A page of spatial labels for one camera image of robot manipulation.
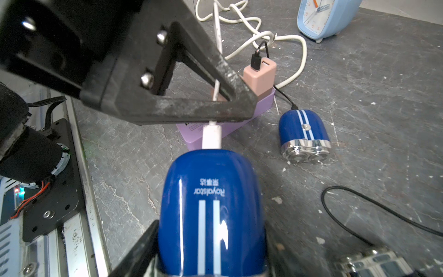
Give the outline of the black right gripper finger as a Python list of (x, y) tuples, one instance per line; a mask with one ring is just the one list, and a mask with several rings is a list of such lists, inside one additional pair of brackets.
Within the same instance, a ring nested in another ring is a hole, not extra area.
[(155, 220), (108, 276), (143, 277), (151, 260), (159, 253), (158, 231), (159, 220)]

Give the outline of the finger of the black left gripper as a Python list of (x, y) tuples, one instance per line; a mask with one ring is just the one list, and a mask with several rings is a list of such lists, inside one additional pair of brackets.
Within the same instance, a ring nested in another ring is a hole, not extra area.
[(81, 102), (136, 125), (241, 122), (257, 97), (182, 1), (144, 1), (126, 12)]

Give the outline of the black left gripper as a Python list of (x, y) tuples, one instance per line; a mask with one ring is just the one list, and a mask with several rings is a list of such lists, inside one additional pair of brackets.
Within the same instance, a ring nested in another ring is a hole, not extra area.
[(1, 1), (1, 70), (73, 98), (142, 1)]

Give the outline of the purple power strip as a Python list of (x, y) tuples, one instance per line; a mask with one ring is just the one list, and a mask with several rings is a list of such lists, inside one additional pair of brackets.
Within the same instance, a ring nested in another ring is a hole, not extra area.
[[(259, 100), (257, 102), (257, 106), (254, 112), (254, 115), (251, 119), (242, 121), (242, 122), (222, 122), (221, 130), (222, 130), (222, 138), (228, 136), (233, 133), (237, 129), (243, 127), (253, 119), (257, 118), (259, 115), (267, 112), (273, 105), (273, 98), (275, 95), (275, 89), (271, 88), (268, 92), (269, 94)], [(202, 149), (202, 141), (203, 141), (203, 129), (204, 126), (208, 125), (207, 122), (201, 123), (180, 123), (177, 124), (177, 128), (184, 139), (187, 148), (189, 151), (200, 150)]]

